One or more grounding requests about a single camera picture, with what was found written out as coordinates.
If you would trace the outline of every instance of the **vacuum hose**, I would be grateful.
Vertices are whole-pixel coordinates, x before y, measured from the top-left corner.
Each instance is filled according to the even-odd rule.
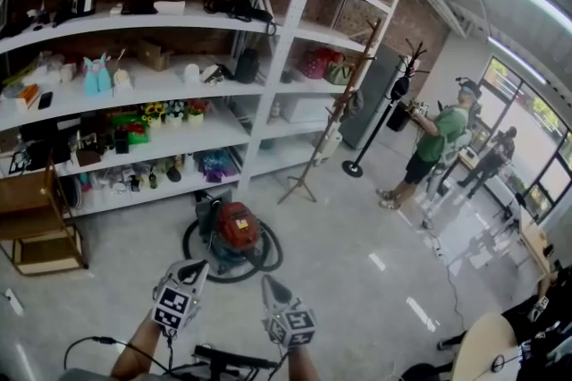
[[[278,238],[268,225],[266,225],[260,219],[257,219],[257,221],[258,225],[260,226],[260,237],[262,238],[262,255],[260,256],[260,263],[258,265],[255,265],[250,261],[250,259],[248,259],[248,261],[252,265],[252,269],[247,273],[245,273],[244,275],[227,278],[209,274],[206,277],[206,279],[219,284],[239,283],[240,281],[249,279],[251,276],[255,275],[258,271],[271,272],[282,264],[284,260],[284,255],[282,253],[282,246],[280,245]],[[183,253],[185,254],[185,258],[188,259],[192,258],[192,256],[190,255],[189,241],[190,241],[190,236],[197,229],[197,227],[198,227],[198,220],[194,221],[191,225],[189,225],[189,228],[187,228],[187,231],[182,237],[182,250]],[[265,265],[265,262],[268,259],[268,255],[270,254],[270,249],[272,247],[272,244],[276,249],[277,259],[272,265]]]

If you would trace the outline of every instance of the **man in green shirt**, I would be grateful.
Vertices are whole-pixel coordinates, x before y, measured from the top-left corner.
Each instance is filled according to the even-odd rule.
[[[439,162],[445,144],[456,140],[467,127],[468,111],[477,100],[479,93],[478,86],[468,80],[464,82],[458,93],[457,106],[446,107],[434,120],[416,112],[411,115],[425,134],[417,143],[416,152],[409,160],[403,181],[394,190],[376,191],[381,198],[379,201],[381,207],[399,209],[415,194],[417,185]]]

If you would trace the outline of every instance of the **metal shelving unit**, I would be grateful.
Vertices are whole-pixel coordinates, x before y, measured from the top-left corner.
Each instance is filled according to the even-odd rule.
[[[250,0],[255,7],[273,13],[269,0]],[[391,18],[399,0],[386,4],[380,0],[362,0],[376,7],[384,15],[383,30],[380,42],[376,43],[374,53]],[[340,0],[337,21],[346,0]],[[45,28],[40,31],[26,30],[13,38],[0,41],[0,54],[4,56],[5,69],[9,70],[8,52],[29,44],[48,41],[62,36],[90,33],[100,30],[119,30],[128,28],[151,27],[183,27],[183,28],[209,28],[234,30],[235,39],[232,55],[189,55],[175,58],[172,67],[161,72],[160,75],[149,70],[137,62],[125,62],[133,79],[134,89],[131,91],[116,91],[101,94],[96,97],[85,97],[82,92],[81,80],[69,84],[62,84],[55,89],[52,105],[45,110],[38,111],[32,106],[26,114],[19,114],[11,100],[0,101],[0,131],[14,126],[31,123],[46,118],[55,118],[66,114],[77,114],[97,109],[116,106],[127,106],[174,98],[191,97],[258,97],[257,109],[252,114],[251,127],[245,130],[225,105],[217,105],[215,112],[205,119],[202,127],[170,129],[166,125],[163,130],[151,131],[151,142],[133,147],[129,154],[118,156],[115,154],[103,155],[98,164],[79,167],[74,164],[60,164],[57,166],[59,174],[77,174],[95,169],[103,169],[115,165],[136,163],[159,157],[168,157],[173,154],[207,150],[227,146],[239,146],[241,170],[240,174],[233,176],[228,182],[238,182],[238,197],[248,189],[248,183],[253,176],[269,173],[284,167],[299,165],[310,158],[312,145],[307,138],[300,136],[303,133],[321,131],[325,122],[309,122],[290,124],[282,121],[267,124],[268,115],[276,94],[290,93],[341,93],[343,87],[329,84],[325,80],[293,81],[290,84],[280,82],[282,71],[287,67],[290,47],[294,39],[306,39],[343,49],[363,52],[364,46],[351,40],[339,31],[308,21],[302,21],[301,16],[306,7],[307,0],[290,0],[286,14],[275,17],[277,27],[272,37],[267,37],[272,51],[272,57],[261,63],[261,74],[257,81],[250,85],[241,85],[232,81],[225,81],[216,87],[190,86],[182,80],[182,68],[187,63],[197,63],[201,68],[210,63],[228,62],[231,67],[233,57],[236,58],[245,46],[247,33],[266,32],[265,23],[243,22],[228,18],[225,14],[210,15],[202,10],[199,4],[188,4],[185,14],[177,15],[140,15],[140,16],[110,16],[108,6],[102,6],[95,15],[67,21],[55,29]],[[0,18],[5,23],[7,0],[2,0],[2,13]],[[260,149],[260,141],[275,140],[275,149]],[[101,192],[87,194],[84,208],[75,210],[74,214],[90,214],[117,207],[126,207],[142,202],[151,201],[194,191],[212,186],[214,184],[204,181],[201,175],[187,176],[181,182],[164,186],[163,189],[142,191],[138,194],[121,196],[106,196]]]

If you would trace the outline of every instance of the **round table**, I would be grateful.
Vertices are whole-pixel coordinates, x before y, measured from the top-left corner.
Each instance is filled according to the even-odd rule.
[[[498,373],[491,365],[497,356],[507,361]],[[498,314],[485,314],[468,330],[453,362],[451,381],[515,381],[520,368],[518,343],[509,321]]]

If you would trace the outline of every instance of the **white wall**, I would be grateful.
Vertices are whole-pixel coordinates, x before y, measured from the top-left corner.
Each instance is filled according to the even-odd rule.
[[[463,39],[451,32],[437,58],[418,99],[429,104],[429,112],[438,114],[437,100],[444,105],[453,104],[458,93],[457,77],[468,77],[478,82],[484,75],[491,58],[495,56],[516,72],[532,87],[560,118],[572,128],[572,108],[548,85],[542,85],[508,55],[478,39]],[[543,221],[543,229],[554,244],[556,258],[564,266],[572,263],[572,190]]]

